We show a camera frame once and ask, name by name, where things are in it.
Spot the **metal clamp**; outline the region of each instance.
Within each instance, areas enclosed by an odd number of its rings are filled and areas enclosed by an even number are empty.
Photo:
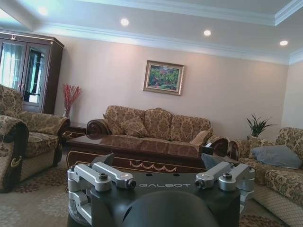
[[[98,192],[111,189],[112,181],[116,187],[133,189],[136,181],[133,175],[124,173],[102,162],[79,164],[67,171],[69,198],[76,204],[77,211],[91,224],[91,206],[87,195],[82,190],[95,187]]]

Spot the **cabinet door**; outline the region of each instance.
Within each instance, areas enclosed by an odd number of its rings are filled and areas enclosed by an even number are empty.
[[[0,39],[0,84],[21,91],[27,43]]]
[[[27,43],[25,76],[22,80],[23,109],[40,112],[47,80],[49,46]]]

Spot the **sofa cushion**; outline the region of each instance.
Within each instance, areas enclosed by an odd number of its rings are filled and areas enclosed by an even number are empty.
[[[111,119],[107,119],[105,115],[103,115],[103,117],[111,134],[113,135],[124,134],[124,130],[121,128],[121,125],[118,122],[115,122]]]
[[[0,85],[0,115],[17,117],[22,111],[20,92]]]
[[[210,127],[209,120],[205,118],[173,115],[170,140],[190,142],[200,131],[208,130]]]
[[[189,143],[192,145],[200,146],[206,144],[207,140],[212,136],[213,129],[204,130],[199,132],[196,137]]]
[[[268,188],[303,206],[303,171],[289,172],[269,170],[265,174],[265,185]]]
[[[281,171],[289,171],[289,172],[302,171],[302,170],[298,170],[298,169],[286,169],[286,168],[282,168],[282,167],[266,165],[266,164],[263,164],[255,159],[251,159],[251,158],[240,158],[239,162],[247,164],[250,167],[255,169],[255,171],[256,171],[255,182],[258,184],[265,184],[265,173],[268,170],[281,170]]]
[[[144,112],[144,126],[151,138],[170,140],[172,114],[161,108]]]
[[[58,145],[58,136],[30,132],[25,151],[26,157],[35,157],[54,150]]]
[[[276,144],[287,146],[303,160],[303,129],[282,128]]]
[[[124,133],[128,136],[135,136],[138,138],[148,136],[148,132],[140,117],[121,122],[120,125],[124,130]]]
[[[253,136],[249,136],[249,140],[250,140],[250,149],[275,145],[275,143],[272,141],[260,139],[258,137],[253,137]]]
[[[110,105],[108,106],[105,118],[118,123],[133,119],[135,117],[142,118],[144,111],[124,106]]]

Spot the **armchair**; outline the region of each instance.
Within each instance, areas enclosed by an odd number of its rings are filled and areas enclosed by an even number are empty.
[[[0,85],[0,192],[61,160],[67,118],[22,111],[21,94]]]

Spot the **landscape painting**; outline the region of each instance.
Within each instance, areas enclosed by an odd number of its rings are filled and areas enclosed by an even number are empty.
[[[144,91],[181,95],[184,65],[147,61]]]

